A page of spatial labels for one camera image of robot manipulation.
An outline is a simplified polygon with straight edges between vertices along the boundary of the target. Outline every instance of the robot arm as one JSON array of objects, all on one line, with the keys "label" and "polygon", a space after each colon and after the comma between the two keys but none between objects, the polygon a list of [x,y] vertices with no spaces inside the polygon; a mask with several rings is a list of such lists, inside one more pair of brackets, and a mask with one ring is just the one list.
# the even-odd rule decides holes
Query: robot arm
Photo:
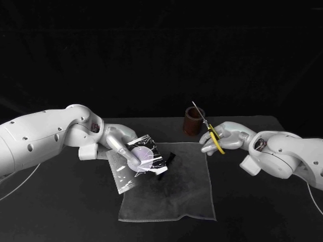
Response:
[{"label": "robot arm", "polygon": [[125,146],[135,139],[129,127],[106,124],[83,105],[25,115],[0,125],[0,176],[41,164],[65,146],[80,147],[81,160],[97,159],[99,143],[138,166],[140,161]]},{"label": "robot arm", "polygon": [[[299,176],[315,188],[323,190],[323,139],[303,139],[289,132],[263,131],[256,133],[241,124],[226,122],[215,127],[224,149],[241,148],[250,152],[241,168],[254,176],[262,170],[270,175],[289,179]],[[210,140],[202,152],[213,155],[217,147]]]}]

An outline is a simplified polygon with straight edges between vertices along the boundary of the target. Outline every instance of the gray towel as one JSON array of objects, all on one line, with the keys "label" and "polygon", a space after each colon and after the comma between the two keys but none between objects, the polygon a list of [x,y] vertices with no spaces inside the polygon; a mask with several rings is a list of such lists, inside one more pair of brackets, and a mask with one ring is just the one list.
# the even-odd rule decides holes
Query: gray towel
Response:
[{"label": "gray towel", "polygon": [[158,143],[169,170],[125,193],[119,220],[125,222],[176,221],[189,216],[215,220],[207,155],[200,143]]}]

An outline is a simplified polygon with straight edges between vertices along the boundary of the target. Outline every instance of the scissors blade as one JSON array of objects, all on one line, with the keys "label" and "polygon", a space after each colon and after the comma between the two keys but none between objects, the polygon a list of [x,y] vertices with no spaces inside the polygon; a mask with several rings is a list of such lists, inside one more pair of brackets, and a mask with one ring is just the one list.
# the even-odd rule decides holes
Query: scissors blade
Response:
[{"label": "scissors blade", "polygon": [[205,119],[205,117],[204,117],[204,115],[202,115],[202,112],[201,112],[200,109],[198,109],[198,106],[197,106],[195,102],[194,102],[194,105],[195,105],[195,107],[197,107],[197,110],[198,110],[198,112],[200,112],[202,118],[204,118],[204,122],[205,122],[205,124],[207,124],[207,126],[208,126],[208,121],[207,121],[207,119]]}]

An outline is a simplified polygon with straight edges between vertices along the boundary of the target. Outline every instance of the yellow scissors handle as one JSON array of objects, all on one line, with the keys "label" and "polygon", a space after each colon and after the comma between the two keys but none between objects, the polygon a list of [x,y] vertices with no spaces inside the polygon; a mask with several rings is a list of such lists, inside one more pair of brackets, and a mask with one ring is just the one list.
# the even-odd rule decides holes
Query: yellow scissors handle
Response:
[{"label": "yellow scissors handle", "polygon": [[218,144],[218,141],[217,141],[217,138],[215,138],[215,134],[214,134],[214,132],[211,132],[211,138],[213,138],[213,140],[214,140],[214,143],[215,143],[215,145],[217,145],[217,147],[218,147],[218,150],[220,150],[221,154],[224,155],[226,152],[224,152],[224,150],[223,150],[223,148],[221,148],[221,146],[220,146],[220,144]]}]

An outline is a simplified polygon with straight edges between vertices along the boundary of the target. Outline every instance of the black backdrop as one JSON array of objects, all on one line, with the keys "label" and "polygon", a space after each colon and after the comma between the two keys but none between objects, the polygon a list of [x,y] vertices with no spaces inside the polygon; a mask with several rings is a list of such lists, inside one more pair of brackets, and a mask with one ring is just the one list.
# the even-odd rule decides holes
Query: black backdrop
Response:
[{"label": "black backdrop", "polygon": [[0,123],[74,103],[184,116],[191,101],[323,137],[323,7],[0,1]]}]

